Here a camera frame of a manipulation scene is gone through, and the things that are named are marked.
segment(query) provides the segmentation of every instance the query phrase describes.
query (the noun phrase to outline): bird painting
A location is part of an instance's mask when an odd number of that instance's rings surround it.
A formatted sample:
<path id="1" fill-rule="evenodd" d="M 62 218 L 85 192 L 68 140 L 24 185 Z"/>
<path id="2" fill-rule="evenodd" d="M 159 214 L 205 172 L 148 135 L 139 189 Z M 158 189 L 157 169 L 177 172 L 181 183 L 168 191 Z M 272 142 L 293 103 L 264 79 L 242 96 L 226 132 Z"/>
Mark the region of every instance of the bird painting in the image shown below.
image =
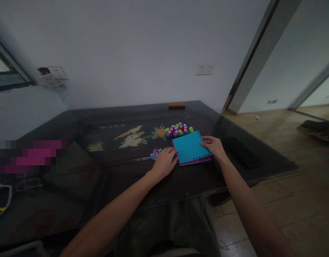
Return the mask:
<path id="1" fill-rule="evenodd" d="M 136 134 L 131 134 L 125 138 L 124 143 L 119 146 L 119 148 L 126 148 L 128 146 L 138 146 L 140 143 L 142 143 L 143 138 L 140 136 L 144 134 L 144 131 L 138 132 Z"/>
<path id="2" fill-rule="evenodd" d="M 127 136 L 128 134 L 131 134 L 131 133 L 132 133 L 132 134 L 135 134 L 137 131 L 140 130 L 141 127 L 143 127 L 143 126 L 137 126 L 137 127 L 133 128 L 133 129 L 130 129 L 129 131 L 125 132 L 124 134 L 121 134 L 120 136 L 116 137 L 116 138 L 113 139 L 113 140 L 116 140 L 116 139 L 118 139 L 118 138 L 125 137 L 125 136 Z"/>

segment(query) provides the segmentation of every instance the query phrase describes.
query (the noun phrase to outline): orange object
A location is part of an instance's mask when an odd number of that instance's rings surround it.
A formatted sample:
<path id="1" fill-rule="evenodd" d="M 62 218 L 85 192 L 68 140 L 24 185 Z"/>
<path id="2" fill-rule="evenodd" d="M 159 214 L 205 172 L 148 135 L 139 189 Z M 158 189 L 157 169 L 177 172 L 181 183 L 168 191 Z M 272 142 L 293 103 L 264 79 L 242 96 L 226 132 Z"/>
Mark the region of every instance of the orange object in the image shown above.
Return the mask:
<path id="1" fill-rule="evenodd" d="M 179 108 L 179 109 L 185 109 L 186 103 L 170 103 L 169 108 Z"/>

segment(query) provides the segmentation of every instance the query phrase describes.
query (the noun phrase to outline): glass tabletop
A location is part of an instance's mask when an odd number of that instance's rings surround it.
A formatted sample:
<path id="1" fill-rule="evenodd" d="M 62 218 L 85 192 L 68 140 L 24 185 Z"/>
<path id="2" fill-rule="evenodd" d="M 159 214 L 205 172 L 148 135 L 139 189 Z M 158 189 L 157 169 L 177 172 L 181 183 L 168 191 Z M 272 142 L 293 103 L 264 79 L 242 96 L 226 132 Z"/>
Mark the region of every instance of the glass tabletop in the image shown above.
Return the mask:
<path id="1" fill-rule="evenodd" d="M 81 227 L 152 168 L 153 150 L 172 146 L 164 129 L 178 122 L 201 135 L 241 141 L 262 162 L 248 169 L 225 149 L 247 183 L 298 169 L 201 101 L 187 102 L 184 110 L 153 104 L 66 111 L 21 138 L 67 141 L 65 155 L 54 159 L 56 165 L 30 177 L 0 174 L 0 183 L 13 186 L 11 205 L 0 217 L 0 246 Z M 214 160 L 176 165 L 149 192 L 139 210 L 225 190 Z M 0 205 L 6 198 L 1 194 Z"/>

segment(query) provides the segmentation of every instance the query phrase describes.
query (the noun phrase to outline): orange flower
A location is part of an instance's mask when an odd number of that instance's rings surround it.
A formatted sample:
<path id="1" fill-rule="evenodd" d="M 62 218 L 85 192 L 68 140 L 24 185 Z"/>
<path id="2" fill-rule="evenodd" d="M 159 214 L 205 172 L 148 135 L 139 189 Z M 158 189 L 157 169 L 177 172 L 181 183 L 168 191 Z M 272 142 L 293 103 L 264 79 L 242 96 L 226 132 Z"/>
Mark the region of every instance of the orange flower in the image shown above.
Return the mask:
<path id="1" fill-rule="evenodd" d="M 158 130 L 156 130 L 156 134 L 159 137 L 164 137 L 164 129 L 163 128 L 159 128 Z"/>

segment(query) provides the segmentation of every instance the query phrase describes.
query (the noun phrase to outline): window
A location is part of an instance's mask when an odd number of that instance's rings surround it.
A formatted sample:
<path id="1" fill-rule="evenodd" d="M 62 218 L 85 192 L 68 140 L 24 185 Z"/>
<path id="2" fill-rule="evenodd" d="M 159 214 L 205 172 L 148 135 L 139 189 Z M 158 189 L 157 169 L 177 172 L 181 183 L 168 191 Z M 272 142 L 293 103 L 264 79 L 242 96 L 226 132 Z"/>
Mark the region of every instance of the window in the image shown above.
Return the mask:
<path id="1" fill-rule="evenodd" d="M 0 42 L 0 91 L 31 84 L 34 82 L 30 76 Z"/>

